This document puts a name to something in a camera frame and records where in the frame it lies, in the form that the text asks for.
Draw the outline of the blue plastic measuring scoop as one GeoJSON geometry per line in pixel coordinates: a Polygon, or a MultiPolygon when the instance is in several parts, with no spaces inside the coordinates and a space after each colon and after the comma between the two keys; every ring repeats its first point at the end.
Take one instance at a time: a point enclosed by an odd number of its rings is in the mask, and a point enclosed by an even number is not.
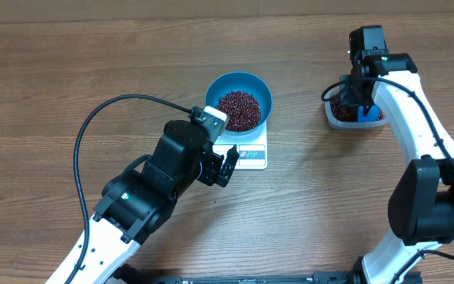
{"type": "Polygon", "coordinates": [[[382,120],[381,109],[376,106],[359,106],[356,115],[357,122],[372,122],[382,120]]]}

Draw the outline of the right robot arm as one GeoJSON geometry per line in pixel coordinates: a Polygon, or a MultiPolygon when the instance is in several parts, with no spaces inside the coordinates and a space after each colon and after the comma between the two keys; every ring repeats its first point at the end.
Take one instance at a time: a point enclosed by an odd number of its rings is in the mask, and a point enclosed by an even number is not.
{"type": "Polygon", "coordinates": [[[405,283],[427,255],[454,260],[439,251],[454,241],[454,140],[427,100],[415,63],[389,51],[381,26],[352,31],[349,45],[352,71],[340,101],[379,107],[407,165],[389,198],[389,231],[355,272],[362,283],[405,283]]]}

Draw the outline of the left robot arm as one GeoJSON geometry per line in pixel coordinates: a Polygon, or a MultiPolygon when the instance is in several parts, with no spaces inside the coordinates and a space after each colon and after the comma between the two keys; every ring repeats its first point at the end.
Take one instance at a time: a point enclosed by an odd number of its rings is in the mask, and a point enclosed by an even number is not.
{"type": "Polygon", "coordinates": [[[104,283],[173,213],[194,182],[226,186],[239,158],[212,146],[225,128],[220,118],[166,123],[152,155],[143,155],[109,181],[89,219],[87,244],[77,243],[50,283],[104,283]]]}

